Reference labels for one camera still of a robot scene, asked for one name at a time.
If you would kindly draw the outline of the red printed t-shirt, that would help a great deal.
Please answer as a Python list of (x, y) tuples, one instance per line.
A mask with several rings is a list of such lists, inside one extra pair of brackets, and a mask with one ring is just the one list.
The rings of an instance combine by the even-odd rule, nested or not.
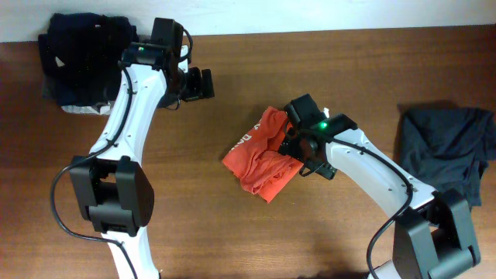
[(268, 107), (259, 122), (222, 159), (243, 190), (271, 202), (298, 173), (303, 163), (278, 152), (287, 114)]

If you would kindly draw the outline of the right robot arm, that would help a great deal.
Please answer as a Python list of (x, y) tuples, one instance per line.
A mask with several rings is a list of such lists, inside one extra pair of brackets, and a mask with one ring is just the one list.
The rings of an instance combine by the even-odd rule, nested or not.
[(439, 192), (384, 155), (347, 115), (330, 116), (311, 95), (284, 111), (279, 153), (302, 162), (299, 174), (328, 180), (341, 171), (385, 212), (367, 247), (369, 278), (455, 278), (481, 261), (467, 200)]

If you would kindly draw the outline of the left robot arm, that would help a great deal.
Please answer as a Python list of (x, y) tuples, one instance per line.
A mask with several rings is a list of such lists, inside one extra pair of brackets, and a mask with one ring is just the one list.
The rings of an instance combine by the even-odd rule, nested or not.
[(173, 19), (156, 18), (150, 39), (131, 43), (119, 62), (121, 81), (102, 134), (87, 157), (68, 167), (84, 220), (107, 243), (120, 278), (159, 278), (147, 226), (154, 191), (142, 169), (146, 136), (158, 108), (215, 95), (209, 69), (189, 67), (193, 46)]

